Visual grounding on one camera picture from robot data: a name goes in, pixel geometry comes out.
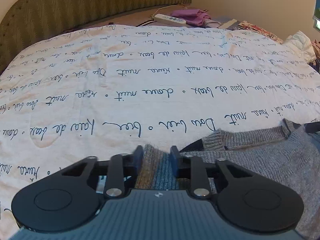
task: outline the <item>upholstered headboard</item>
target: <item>upholstered headboard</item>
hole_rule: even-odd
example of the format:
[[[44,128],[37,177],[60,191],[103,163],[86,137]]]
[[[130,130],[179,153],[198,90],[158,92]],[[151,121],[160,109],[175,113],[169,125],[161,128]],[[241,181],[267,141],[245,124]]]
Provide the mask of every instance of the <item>upholstered headboard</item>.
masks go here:
[[[28,46],[105,17],[191,0],[18,0],[0,24],[0,74]]]

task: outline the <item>power strip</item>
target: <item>power strip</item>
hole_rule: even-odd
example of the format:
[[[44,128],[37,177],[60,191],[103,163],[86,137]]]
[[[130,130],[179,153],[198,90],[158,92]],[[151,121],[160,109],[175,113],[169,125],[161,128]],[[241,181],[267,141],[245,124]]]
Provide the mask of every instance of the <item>power strip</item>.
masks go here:
[[[172,16],[167,16],[164,14],[157,14],[154,16],[154,20],[159,23],[175,26],[175,27],[183,27],[187,25],[185,20],[175,18]]]

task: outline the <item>silver bolt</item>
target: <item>silver bolt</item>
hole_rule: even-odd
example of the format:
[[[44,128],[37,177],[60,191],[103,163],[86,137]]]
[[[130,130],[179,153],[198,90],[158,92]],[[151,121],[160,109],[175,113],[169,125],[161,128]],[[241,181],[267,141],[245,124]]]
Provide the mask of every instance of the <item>silver bolt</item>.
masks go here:
[[[106,194],[110,197],[118,197],[121,193],[122,191],[118,188],[110,188],[106,191]]]
[[[194,190],[193,193],[197,196],[205,197],[205,196],[209,195],[210,192],[209,192],[209,190],[207,190],[205,188],[197,188]]]

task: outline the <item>gray sweater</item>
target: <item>gray sweater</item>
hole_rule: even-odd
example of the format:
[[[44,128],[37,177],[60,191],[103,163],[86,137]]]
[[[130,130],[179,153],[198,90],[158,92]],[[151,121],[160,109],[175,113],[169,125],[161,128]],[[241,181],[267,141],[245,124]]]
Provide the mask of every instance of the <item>gray sweater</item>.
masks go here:
[[[214,163],[225,158],[295,190],[305,208],[297,231],[307,239],[320,236],[320,135],[284,120],[282,126],[250,132],[217,130],[202,138],[204,151],[188,152]],[[210,179],[216,192],[213,179]],[[188,179],[175,179],[169,154],[151,145],[144,148],[144,161],[137,188],[186,189]]]

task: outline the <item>pink cloth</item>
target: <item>pink cloth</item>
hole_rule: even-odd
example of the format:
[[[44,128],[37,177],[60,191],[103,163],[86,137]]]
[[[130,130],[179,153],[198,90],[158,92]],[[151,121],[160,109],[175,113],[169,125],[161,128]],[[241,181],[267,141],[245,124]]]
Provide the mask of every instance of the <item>pink cloth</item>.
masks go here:
[[[193,26],[202,26],[204,19],[211,19],[209,14],[200,9],[176,10],[171,13],[171,16],[186,20],[187,24]]]

